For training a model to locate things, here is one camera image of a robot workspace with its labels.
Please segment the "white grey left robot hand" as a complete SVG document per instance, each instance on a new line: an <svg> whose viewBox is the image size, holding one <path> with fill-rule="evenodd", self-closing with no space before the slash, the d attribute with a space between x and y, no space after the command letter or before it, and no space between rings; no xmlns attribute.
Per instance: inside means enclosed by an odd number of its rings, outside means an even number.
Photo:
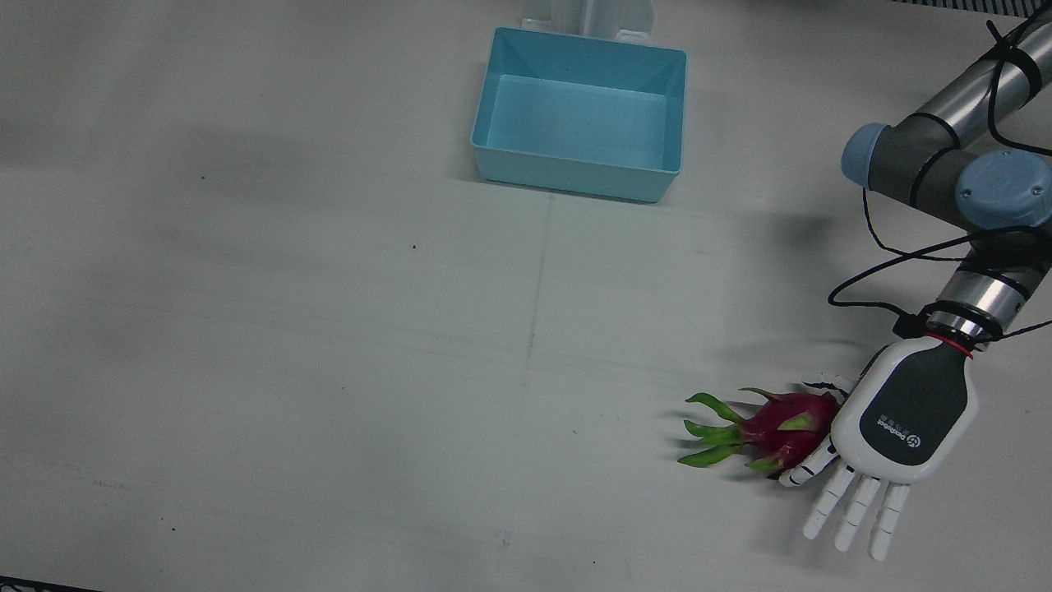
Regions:
<svg viewBox="0 0 1052 592"><path fill-rule="evenodd" d="M801 534L815 539L836 510L833 544L845 552L874 514L868 552L883 562L911 490L937 471L976 417L972 349L928 334L884 346L842 402L827 436L778 483L829 476Z"/></svg>

